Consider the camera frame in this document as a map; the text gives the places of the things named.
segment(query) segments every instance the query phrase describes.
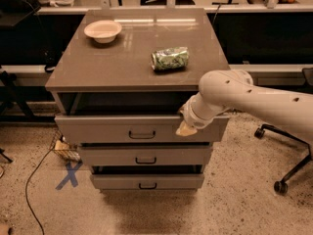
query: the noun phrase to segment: floor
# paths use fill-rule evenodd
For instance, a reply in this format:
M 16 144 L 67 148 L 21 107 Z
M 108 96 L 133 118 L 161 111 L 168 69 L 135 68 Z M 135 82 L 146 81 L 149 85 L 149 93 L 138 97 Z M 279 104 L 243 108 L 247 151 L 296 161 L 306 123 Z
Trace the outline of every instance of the floor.
M 295 141 L 253 133 L 261 121 L 229 113 L 223 140 L 214 144 L 198 191 L 99 191 L 88 168 L 67 180 L 67 162 L 50 152 L 27 188 L 46 235 L 105 234 L 312 234 L 313 164 L 289 183 L 286 196 L 273 184 L 305 155 Z M 0 147 L 14 161 L 0 178 L 0 224 L 13 235 L 42 234 L 25 198 L 25 184 L 49 151 L 55 124 L 1 124 Z

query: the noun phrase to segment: white bowl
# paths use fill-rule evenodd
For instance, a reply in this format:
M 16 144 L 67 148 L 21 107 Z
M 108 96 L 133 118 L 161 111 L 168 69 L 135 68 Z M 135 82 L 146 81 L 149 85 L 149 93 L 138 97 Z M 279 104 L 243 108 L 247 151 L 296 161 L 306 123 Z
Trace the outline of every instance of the white bowl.
M 96 21 L 88 24 L 84 32 L 98 43 L 110 43 L 121 31 L 121 24 L 115 21 Z

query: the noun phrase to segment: black drawer handle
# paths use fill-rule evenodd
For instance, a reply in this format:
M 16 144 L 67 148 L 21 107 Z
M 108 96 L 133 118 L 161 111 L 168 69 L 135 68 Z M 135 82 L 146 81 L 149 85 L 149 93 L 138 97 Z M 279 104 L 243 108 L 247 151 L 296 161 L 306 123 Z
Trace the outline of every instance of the black drawer handle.
M 138 165 L 153 165 L 156 162 L 157 162 L 157 157 L 155 157 L 154 160 L 151 162 L 143 162 L 143 161 L 140 161 L 140 159 L 136 158 L 136 164 Z
M 152 133 L 132 133 L 131 130 L 128 132 L 128 136 L 131 139 L 153 139 L 156 136 L 156 131 L 154 130 Z
M 157 188 L 157 184 L 155 183 L 155 185 L 154 186 L 152 186 L 152 187 L 142 187 L 141 186 L 141 183 L 139 183 L 139 189 L 140 190 L 155 190 Z

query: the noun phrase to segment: cabinet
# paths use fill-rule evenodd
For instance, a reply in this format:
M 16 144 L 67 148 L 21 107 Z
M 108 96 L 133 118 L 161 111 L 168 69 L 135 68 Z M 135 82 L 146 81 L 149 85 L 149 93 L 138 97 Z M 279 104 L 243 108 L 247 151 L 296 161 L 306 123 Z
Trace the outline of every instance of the cabinet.
M 121 34 L 110 44 L 94 42 L 83 29 L 96 20 L 119 21 Z M 176 46 L 188 47 L 188 66 L 154 72 L 151 53 Z M 203 74 L 226 69 L 203 9 L 90 11 L 46 88 L 61 111 L 55 121 L 78 144 L 96 188 L 197 189 L 228 118 L 181 137 L 178 112 Z

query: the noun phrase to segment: brown tabletop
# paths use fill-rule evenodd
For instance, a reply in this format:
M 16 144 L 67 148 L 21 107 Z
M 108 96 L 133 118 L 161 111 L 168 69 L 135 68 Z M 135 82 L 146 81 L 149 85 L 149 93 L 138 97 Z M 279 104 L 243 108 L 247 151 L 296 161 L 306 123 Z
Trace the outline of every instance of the brown tabletop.
M 122 31 L 109 44 L 84 34 L 86 25 L 115 20 Z M 189 64 L 155 72 L 155 50 L 188 47 Z M 89 11 L 51 74 L 54 92 L 197 90 L 208 71 L 229 68 L 204 9 L 110 9 Z

